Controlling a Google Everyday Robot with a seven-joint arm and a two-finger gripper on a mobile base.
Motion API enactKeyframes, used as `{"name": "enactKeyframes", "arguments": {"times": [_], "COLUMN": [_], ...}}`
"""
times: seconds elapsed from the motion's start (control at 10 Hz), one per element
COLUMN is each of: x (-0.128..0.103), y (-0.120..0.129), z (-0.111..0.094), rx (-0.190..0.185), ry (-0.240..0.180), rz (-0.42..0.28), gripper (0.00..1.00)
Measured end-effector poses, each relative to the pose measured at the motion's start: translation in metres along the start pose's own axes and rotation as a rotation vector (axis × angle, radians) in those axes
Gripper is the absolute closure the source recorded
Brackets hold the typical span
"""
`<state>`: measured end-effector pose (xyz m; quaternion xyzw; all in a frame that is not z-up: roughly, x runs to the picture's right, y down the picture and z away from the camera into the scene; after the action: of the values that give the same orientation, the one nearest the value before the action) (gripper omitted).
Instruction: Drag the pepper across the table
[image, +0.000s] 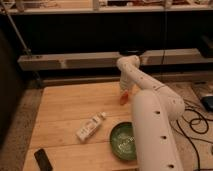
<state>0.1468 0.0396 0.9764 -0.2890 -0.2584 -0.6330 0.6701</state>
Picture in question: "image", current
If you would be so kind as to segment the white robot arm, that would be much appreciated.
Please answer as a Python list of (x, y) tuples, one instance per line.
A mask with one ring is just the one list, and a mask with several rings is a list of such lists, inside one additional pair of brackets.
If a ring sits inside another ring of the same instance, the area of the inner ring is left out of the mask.
[(140, 90), (132, 97), (131, 113), (139, 171), (184, 171), (170, 120), (185, 112), (183, 98), (139, 69), (136, 55), (121, 57), (120, 90)]

